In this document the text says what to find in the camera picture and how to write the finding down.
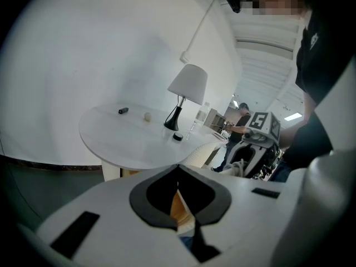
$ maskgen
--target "black rectangular slot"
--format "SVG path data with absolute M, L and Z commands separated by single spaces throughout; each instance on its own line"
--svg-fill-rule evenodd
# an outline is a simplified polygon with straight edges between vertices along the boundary
M 266 197 L 270 197 L 273 199 L 277 199 L 280 192 L 275 192 L 275 191 L 269 191 L 269 190 L 265 190 L 265 189 L 261 189 L 261 188 L 255 188 L 252 190 L 252 193 L 256 193 L 262 196 L 266 196 Z
M 84 238 L 100 216 L 85 211 L 52 243 L 51 247 L 67 258 L 72 258 Z

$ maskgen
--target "small round object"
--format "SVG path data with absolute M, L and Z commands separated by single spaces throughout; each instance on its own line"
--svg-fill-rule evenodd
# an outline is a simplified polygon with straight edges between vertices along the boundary
M 175 140 L 181 141 L 181 140 L 183 139 L 183 135 L 180 134 L 180 133 L 178 133 L 178 132 L 175 132 L 175 133 L 173 134 L 173 138 L 174 138 Z
M 145 113 L 144 118 L 145 118 L 145 120 L 146 120 L 147 122 L 150 122 L 151 119 L 152 119 L 151 113 Z

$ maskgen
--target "ceiling light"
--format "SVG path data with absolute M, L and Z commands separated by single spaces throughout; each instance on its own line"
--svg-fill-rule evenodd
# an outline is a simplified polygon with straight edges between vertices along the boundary
M 284 118 L 286 121 L 291 121 L 291 120 L 294 120 L 295 118 L 300 118 L 302 117 L 302 115 L 300 113 L 295 113 L 294 115 L 291 115 L 287 118 Z

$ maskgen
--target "white lamp shade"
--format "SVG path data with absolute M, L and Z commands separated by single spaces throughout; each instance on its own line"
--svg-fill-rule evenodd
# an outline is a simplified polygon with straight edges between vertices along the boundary
M 198 66 L 185 65 L 168 87 L 168 91 L 202 105 L 207 73 Z

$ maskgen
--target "person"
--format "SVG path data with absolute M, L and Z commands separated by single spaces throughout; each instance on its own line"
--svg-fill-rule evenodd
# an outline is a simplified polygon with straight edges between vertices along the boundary
M 227 131 L 231 132 L 231 136 L 229 139 L 229 142 L 226 144 L 226 153 L 223 162 L 221 165 L 217 168 L 211 168 L 212 171 L 215 172 L 222 172 L 224 166 L 226 165 L 226 161 L 228 160 L 229 154 L 233 147 L 237 145 L 244 134 L 245 131 L 245 125 L 249 121 L 251 117 L 250 109 L 249 106 L 246 103 L 241 103 L 239 108 L 238 108 L 238 113 L 240 114 L 240 120 L 237 122 L 235 127 L 229 126 L 226 127 Z
M 342 7 L 333 2 L 253 0 L 253 6 L 265 9 L 267 14 L 297 14 L 305 20 L 295 82 L 304 91 L 304 118 L 281 131 L 280 148 L 288 149 L 269 181 L 286 182 L 291 171 L 308 167 L 316 157 L 332 150 L 314 109 L 337 82 L 355 49 L 353 27 L 347 24 L 352 16 L 352 0 L 342 0 Z

